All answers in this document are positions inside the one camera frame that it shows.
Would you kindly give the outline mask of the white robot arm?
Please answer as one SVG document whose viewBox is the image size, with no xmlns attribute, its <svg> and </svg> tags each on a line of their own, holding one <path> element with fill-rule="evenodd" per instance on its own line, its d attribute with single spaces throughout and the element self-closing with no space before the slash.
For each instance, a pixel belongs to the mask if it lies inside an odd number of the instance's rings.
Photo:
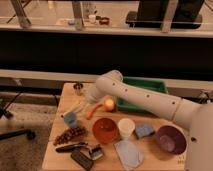
<svg viewBox="0 0 213 171">
<path fill-rule="evenodd" d="M 118 70 L 99 76 L 86 91 L 85 100 L 92 104 L 106 95 L 122 98 L 188 131 L 184 170 L 213 171 L 213 103 L 199 104 L 130 86 L 123 82 L 123 76 Z"/>
</svg>

